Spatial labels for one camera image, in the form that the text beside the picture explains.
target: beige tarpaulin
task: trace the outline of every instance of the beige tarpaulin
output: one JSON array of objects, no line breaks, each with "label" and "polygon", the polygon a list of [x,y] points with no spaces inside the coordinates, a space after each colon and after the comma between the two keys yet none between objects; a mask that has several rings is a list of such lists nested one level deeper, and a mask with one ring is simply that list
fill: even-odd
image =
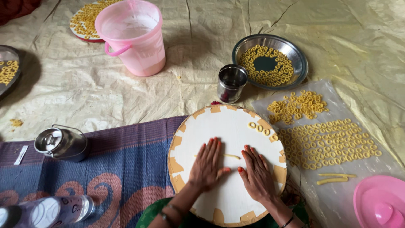
[{"label": "beige tarpaulin", "polygon": [[[0,102],[2,140],[32,140],[54,123],[89,132],[191,114],[218,100],[217,73],[231,63],[235,43],[268,33],[296,44],[308,79],[331,79],[367,130],[405,160],[405,2],[153,0],[167,62],[147,78],[131,75],[103,43],[71,33],[69,19],[89,2],[43,1],[0,27],[0,43],[25,54],[18,87]],[[251,101],[273,92],[248,84],[236,105],[252,109]],[[10,119],[24,124],[12,127]]]}]

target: pink bucket handle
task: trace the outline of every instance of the pink bucket handle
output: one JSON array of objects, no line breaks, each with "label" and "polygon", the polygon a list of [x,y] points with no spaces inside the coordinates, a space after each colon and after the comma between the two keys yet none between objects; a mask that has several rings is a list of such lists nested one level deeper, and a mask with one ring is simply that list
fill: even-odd
[{"label": "pink bucket handle", "polygon": [[126,52],[126,51],[127,51],[128,49],[130,49],[131,47],[132,47],[132,44],[127,44],[127,45],[125,45],[123,48],[121,48],[120,50],[118,50],[118,51],[116,51],[116,52],[110,52],[110,51],[109,51],[110,45],[107,43],[107,41],[106,41],[105,44],[104,44],[105,53],[107,53],[107,55],[109,55],[109,56],[118,56],[118,55],[120,55],[120,54]]}]

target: pink plastic lid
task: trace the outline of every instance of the pink plastic lid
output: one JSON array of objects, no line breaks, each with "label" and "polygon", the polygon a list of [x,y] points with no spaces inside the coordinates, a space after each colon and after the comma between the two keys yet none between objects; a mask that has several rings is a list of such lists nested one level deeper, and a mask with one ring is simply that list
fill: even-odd
[{"label": "pink plastic lid", "polygon": [[405,182],[392,176],[371,176],[354,190],[354,211],[363,228],[405,227]]}]

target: hand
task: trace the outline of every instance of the hand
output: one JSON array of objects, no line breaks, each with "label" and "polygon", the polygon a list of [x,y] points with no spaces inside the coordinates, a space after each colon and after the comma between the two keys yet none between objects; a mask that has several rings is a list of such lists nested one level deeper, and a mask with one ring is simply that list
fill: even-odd
[{"label": "hand", "polygon": [[256,150],[253,147],[249,148],[248,145],[245,145],[242,155],[245,158],[247,171],[238,167],[238,172],[249,195],[261,204],[277,197],[273,178],[263,155],[258,155]]},{"label": "hand", "polygon": [[201,191],[211,190],[224,174],[230,173],[228,167],[218,169],[221,147],[221,141],[215,137],[209,140],[208,145],[204,143],[200,148],[188,181]]}]

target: white label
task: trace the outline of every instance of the white label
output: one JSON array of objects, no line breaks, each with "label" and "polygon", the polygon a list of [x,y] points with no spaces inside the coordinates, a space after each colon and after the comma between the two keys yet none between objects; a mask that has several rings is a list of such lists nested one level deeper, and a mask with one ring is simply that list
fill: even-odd
[{"label": "white label", "polygon": [[14,165],[19,165],[21,163],[21,160],[24,157],[25,152],[27,152],[28,146],[23,146],[23,148],[20,151],[20,154],[18,155],[17,160],[14,162]]}]

